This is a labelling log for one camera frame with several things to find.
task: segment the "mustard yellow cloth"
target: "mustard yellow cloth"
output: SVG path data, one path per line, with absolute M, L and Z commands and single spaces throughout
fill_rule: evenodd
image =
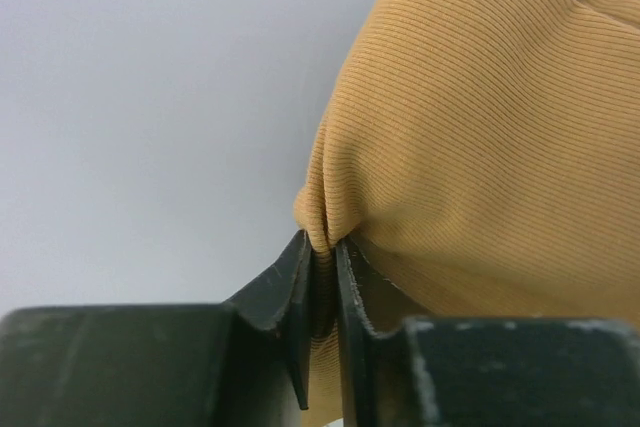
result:
M 436 315 L 640 327 L 640 0 L 378 0 L 295 216 L 320 277 L 307 426 L 341 416 L 347 234 Z

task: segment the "folded cloth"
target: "folded cloth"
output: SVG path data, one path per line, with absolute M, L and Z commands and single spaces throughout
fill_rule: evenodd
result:
M 434 315 L 640 327 L 640 0 L 378 0 L 295 217 L 318 275 L 307 426 L 341 416 L 348 234 Z

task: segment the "garment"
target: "garment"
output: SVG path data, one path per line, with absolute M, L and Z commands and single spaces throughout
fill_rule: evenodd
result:
M 294 210 L 319 279 L 307 426 L 341 416 L 348 234 L 435 315 L 640 327 L 640 0 L 377 0 Z

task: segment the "towel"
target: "towel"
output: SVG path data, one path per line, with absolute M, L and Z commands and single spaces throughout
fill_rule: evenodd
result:
M 640 327 L 640 0 L 377 0 L 294 211 L 318 279 L 305 426 L 342 415 L 346 235 L 437 316 Z

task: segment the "gray background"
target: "gray background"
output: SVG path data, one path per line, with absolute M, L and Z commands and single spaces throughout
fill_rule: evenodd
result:
M 264 269 L 373 1 L 0 0 L 0 315 Z

